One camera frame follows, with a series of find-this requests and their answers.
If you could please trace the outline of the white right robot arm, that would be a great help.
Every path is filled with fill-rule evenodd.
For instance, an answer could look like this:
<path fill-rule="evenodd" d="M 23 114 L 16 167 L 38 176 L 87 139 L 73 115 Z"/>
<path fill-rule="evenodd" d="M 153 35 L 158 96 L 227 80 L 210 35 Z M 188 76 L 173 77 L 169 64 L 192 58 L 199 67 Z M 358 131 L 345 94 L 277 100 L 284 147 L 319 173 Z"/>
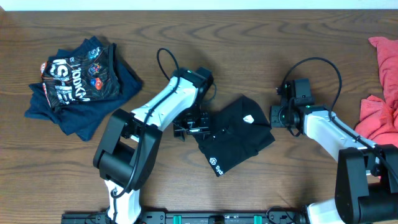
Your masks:
<path fill-rule="evenodd" d="M 296 128 L 338 163 L 335 196 L 307 205 L 307 223 L 374 223 L 397 219 L 397 148 L 353 131 L 324 106 L 272 106 L 273 128 Z"/>

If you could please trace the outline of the plain black t-shirt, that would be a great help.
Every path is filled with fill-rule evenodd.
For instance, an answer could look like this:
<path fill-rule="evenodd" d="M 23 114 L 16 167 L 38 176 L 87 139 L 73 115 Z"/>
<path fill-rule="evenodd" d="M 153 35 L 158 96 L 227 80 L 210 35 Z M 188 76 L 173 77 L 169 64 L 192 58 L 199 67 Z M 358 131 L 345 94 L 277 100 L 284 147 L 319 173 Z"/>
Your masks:
<path fill-rule="evenodd" d="M 210 133 L 195 136 L 216 176 L 254 157 L 275 141 L 261 107 L 242 95 L 210 116 Z"/>

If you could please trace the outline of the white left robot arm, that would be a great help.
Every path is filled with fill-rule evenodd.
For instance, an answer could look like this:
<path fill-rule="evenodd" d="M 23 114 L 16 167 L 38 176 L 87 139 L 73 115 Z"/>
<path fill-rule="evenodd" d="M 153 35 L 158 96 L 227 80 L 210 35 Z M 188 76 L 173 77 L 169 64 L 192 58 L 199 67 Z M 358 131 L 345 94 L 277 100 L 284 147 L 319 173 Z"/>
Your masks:
<path fill-rule="evenodd" d="M 111 115 L 93 158 L 109 192 L 104 223 L 138 221 L 140 189 L 154 168 L 169 125 L 181 141 L 186 135 L 209 135 L 210 117 L 200 106 L 213 82 L 212 72 L 203 67 L 195 71 L 179 68 L 145 105 L 130 112 L 118 109 Z"/>

